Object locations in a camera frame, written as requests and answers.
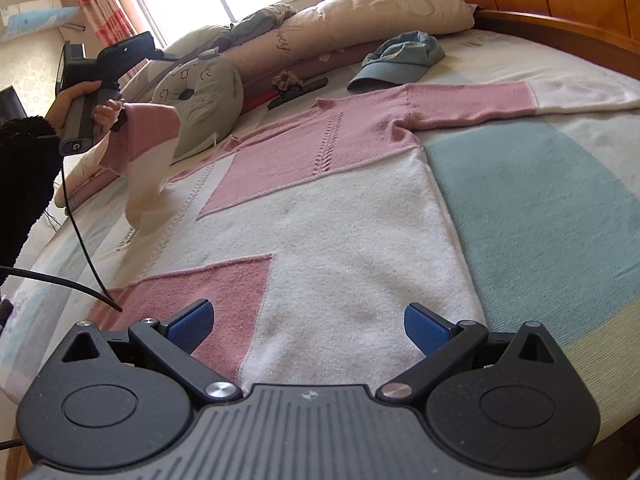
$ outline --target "bed frame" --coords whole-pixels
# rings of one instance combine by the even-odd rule
[[[511,34],[640,79],[640,0],[465,0],[476,28]]]

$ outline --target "fuzzy black sweater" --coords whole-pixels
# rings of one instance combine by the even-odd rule
[[[31,227],[53,197],[62,169],[60,140],[42,117],[0,126],[0,265],[12,267]],[[6,279],[0,271],[0,285]]]

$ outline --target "ribbed gray surface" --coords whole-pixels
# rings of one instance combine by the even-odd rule
[[[28,480],[78,476],[37,468]],[[242,402],[204,410],[175,449],[113,480],[474,480],[435,447],[412,410],[383,406],[362,386],[256,386]],[[573,470],[549,480],[585,479]]]

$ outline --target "hand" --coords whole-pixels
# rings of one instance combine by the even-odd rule
[[[58,94],[56,100],[53,101],[51,108],[49,108],[49,111],[44,118],[49,121],[51,126],[53,126],[53,129],[59,137],[62,137],[65,131],[66,116],[69,113],[69,108],[71,108],[73,100],[81,95],[95,92],[100,88],[101,84],[101,81],[84,81],[77,85],[73,85],[71,88],[63,90]],[[109,99],[107,104],[99,105],[94,108],[94,121],[102,127],[102,136],[106,135],[118,120],[118,114],[120,113],[121,108],[122,103],[112,99]]]

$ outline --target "red checkered curtain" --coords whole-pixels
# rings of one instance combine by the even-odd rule
[[[95,35],[104,46],[112,45],[137,34],[118,0],[77,1]],[[146,60],[139,63],[120,79],[120,83],[128,82],[145,64]]]

